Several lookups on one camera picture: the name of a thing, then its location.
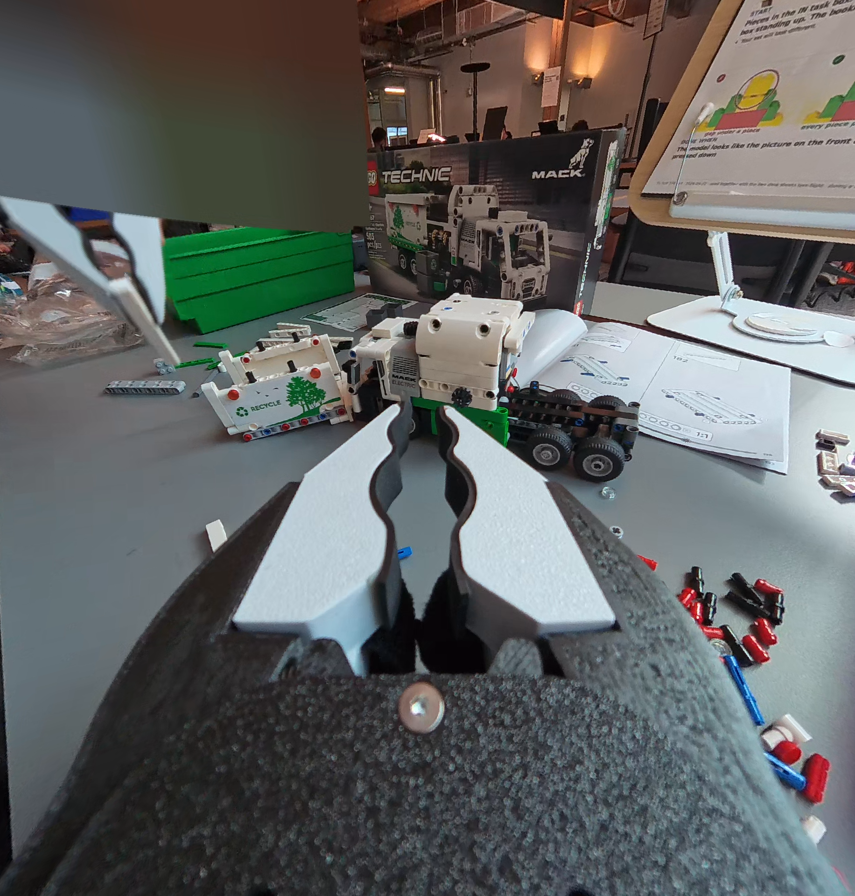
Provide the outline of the dark grey lego piece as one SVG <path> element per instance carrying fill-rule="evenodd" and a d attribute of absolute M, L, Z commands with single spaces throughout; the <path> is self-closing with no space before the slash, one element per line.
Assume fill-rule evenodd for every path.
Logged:
<path fill-rule="evenodd" d="M 372 293 L 364 294 L 360 300 L 361 310 L 364 312 L 364 323 L 361 326 L 365 329 L 370 329 L 385 319 L 404 316 L 406 309 L 419 304 L 417 300 Z"/>

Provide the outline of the printed instruction sheet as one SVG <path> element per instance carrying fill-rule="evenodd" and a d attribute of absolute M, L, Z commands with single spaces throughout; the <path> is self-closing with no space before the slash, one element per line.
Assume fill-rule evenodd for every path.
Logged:
<path fill-rule="evenodd" d="M 855 1 L 743 2 L 644 193 L 855 210 Z"/>

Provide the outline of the pile of red black pins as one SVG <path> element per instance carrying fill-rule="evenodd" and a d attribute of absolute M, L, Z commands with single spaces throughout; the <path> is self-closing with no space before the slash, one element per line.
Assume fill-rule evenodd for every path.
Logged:
<path fill-rule="evenodd" d="M 771 661 L 787 608 L 785 590 L 775 582 L 732 573 L 715 590 L 701 566 L 690 566 L 677 599 L 721 655 L 735 658 L 741 668 Z"/>

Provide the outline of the pile of tan lego pieces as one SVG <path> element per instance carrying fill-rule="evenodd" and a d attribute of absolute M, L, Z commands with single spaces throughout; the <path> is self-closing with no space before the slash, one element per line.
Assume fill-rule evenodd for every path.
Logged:
<path fill-rule="evenodd" d="M 820 485 L 840 503 L 855 503 L 855 448 L 849 435 L 818 429 L 815 462 Z"/>

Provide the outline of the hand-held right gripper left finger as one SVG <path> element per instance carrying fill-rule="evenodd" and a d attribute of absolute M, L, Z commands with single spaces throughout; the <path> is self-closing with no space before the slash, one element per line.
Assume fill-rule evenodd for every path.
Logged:
<path fill-rule="evenodd" d="M 414 670 L 414 608 L 388 510 L 411 404 L 393 404 L 313 467 L 233 615 L 237 629 L 330 640 L 352 672 Z"/>

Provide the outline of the open instruction booklet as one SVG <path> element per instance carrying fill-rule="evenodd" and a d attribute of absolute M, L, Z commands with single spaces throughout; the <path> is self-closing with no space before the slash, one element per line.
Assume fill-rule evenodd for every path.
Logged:
<path fill-rule="evenodd" d="M 791 374 L 626 325 L 536 312 L 515 363 L 525 387 L 639 403 L 642 434 L 786 474 Z"/>

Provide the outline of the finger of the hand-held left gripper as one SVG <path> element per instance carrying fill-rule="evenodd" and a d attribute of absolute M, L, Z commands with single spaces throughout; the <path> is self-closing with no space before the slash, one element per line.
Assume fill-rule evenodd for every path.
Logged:
<path fill-rule="evenodd" d="M 161 219 L 158 217 L 113 212 L 111 228 L 128 254 L 130 277 L 153 321 L 163 324 L 166 315 Z"/>
<path fill-rule="evenodd" d="M 21 234 L 36 250 L 108 311 L 130 320 L 159 357 L 170 364 L 179 355 L 156 324 L 128 272 L 110 279 L 99 268 L 91 241 L 62 209 L 50 204 L 0 196 L 0 222 Z"/>

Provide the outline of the short blue lego axle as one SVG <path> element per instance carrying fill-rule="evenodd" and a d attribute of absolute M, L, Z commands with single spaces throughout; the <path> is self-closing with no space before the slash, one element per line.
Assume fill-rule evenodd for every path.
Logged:
<path fill-rule="evenodd" d="M 791 765 L 784 763 L 771 753 L 764 753 L 764 757 L 767 759 L 770 767 L 782 783 L 797 792 L 805 790 L 806 777 L 801 772 L 795 770 Z"/>

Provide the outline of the lego set box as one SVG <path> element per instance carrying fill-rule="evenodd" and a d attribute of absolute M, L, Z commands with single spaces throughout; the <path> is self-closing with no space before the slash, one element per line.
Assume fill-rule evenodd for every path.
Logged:
<path fill-rule="evenodd" d="M 373 291 L 590 312 L 623 128 L 370 152 Z"/>

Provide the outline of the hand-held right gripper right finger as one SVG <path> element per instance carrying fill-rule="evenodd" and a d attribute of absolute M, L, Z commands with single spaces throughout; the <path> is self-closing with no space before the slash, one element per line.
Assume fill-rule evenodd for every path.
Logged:
<path fill-rule="evenodd" d="M 545 476 L 462 412 L 437 414 L 444 497 L 456 521 L 456 621 L 495 655 L 511 639 L 608 632 L 615 611 Z"/>

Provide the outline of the green plastic bin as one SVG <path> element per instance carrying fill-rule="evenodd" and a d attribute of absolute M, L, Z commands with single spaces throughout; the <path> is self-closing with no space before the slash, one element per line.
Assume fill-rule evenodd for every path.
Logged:
<path fill-rule="evenodd" d="M 163 245 L 175 318 L 200 334 L 350 293 L 353 259 L 349 231 L 235 228 Z"/>

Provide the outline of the black floor lamp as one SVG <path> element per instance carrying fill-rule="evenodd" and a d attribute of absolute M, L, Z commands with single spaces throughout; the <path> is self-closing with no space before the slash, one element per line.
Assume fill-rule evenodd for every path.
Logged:
<path fill-rule="evenodd" d="M 464 74 L 470 75 L 470 95 L 471 95 L 471 130 L 466 136 L 467 141 L 479 141 L 480 132 L 478 129 L 478 77 L 480 73 L 488 71 L 490 63 L 474 62 L 462 64 L 460 70 Z"/>

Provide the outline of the long blue lego axle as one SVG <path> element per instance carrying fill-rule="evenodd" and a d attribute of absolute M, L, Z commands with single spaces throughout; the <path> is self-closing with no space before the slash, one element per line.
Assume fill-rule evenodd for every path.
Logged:
<path fill-rule="evenodd" d="M 747 678 L 738 660 L 732 654 L 721 656 L 721 660 L 723 665 L 727 669 L 729 676 L 733 684 L 735 685 L 752 722 L 756 727 L 762 727 L 765 724 L 764 715 L 760 710 L 760 706 L 756 697 L 751 691 L 751 688 L 747 682 Z"/>

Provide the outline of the white lego truck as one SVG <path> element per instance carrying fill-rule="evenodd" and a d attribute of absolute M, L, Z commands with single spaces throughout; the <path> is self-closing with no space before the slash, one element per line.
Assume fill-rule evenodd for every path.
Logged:
<path fill-rule="evenodd" d="M 454 294 L 418 318 L 371 315 L 343 366 L 345 395 L 359 422 L 409 406 L 412 438 L 438 434 L 440 409 L 456 409 L 537 469 L 571 465 L 605 484 L 632 459 L 639 403 L 558 378 L 589 334 L 571 312 Z"/>

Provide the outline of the clear plastic bags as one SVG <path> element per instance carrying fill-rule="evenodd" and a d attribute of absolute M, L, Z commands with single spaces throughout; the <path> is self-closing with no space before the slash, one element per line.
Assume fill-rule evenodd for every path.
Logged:
<path fill-rule="evenodd" d="M 144 343 L 134 324 L 105 309 L 63 274 L 35 281 L 12 317 L 12 361 L 35 367 L 73 363 Z"/>

